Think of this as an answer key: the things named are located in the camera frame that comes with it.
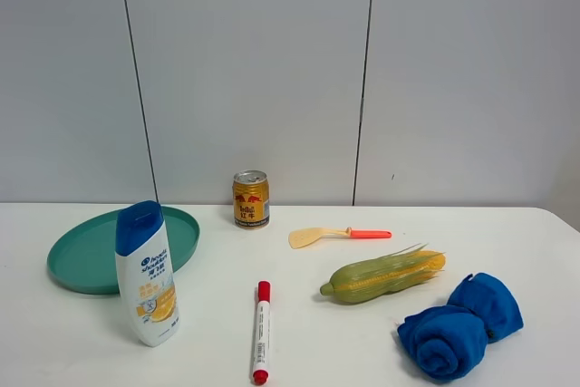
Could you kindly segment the toy corn cob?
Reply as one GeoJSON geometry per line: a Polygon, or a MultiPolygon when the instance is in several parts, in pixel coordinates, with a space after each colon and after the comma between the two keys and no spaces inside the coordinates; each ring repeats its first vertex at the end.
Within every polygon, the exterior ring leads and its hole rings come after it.
{"type": "Polygon", "coordinates": [[[352,263],[337,269],[320,287],[320,295],[356,305],[398,293],[433,279],[446,265],[444,253],[425,245],[352,263]]]}

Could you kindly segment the teal round plate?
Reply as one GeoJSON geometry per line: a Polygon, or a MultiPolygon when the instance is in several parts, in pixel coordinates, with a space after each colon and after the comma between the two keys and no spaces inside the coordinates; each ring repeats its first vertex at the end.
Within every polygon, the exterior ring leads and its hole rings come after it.
{"type": "MultiPolygon", "coordinates": [[[[199,224],[181,209],[164,206],[162,211],[173,270],[178,271],[197,248],[199,224]]],[[[55,242],[47,256],[47,269],[56,284],[86,295],[119,293],[115,265],[118,215],[113,210],[86,220],[55,242]]]]}

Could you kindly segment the white blue shampoo bottle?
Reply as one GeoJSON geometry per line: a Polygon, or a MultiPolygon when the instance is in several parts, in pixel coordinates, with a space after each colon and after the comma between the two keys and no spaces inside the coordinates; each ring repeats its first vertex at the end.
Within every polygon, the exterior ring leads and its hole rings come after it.
{"type": "Polygon", "coordinates": [[[132,331],[147,346],[167,341],[179,327],[177,292],[161,205],[152,200],[117,216],[118,288],[132,331]]]}

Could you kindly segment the blue towel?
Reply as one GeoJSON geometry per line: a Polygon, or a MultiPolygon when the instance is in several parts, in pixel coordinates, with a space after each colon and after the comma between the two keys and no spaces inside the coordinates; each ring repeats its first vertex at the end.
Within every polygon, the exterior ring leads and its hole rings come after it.
{"type": "Polygon", "coordinates": [[[466,276],[445,305],[406,317],[397,328],[401,344],[430,378],[462,378],[484,358],[487,346],[524,326],[516,298],[494,276],[466,276]]]}

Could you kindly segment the red white marker pen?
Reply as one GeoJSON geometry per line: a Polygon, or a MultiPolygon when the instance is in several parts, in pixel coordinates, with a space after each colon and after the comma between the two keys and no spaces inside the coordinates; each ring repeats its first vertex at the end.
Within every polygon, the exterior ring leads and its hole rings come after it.
{"type": "Polygon", "coordinates": [[[257,285],[255,338],[252,378],[255,386],[265,385],[269,378],[271,284],[260,281],[257,285]]]}

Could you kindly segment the gold energy drink can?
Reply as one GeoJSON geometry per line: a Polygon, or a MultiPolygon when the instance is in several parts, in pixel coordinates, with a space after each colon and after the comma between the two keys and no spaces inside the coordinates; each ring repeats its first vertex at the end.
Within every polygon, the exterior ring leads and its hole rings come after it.
{"type": "Polygon", "coordinates": [[[234,221],[238,227],[257,229],[268,225],[269,183],[263,171],[238,172],[233,178],[232,193],[234,221]]]}

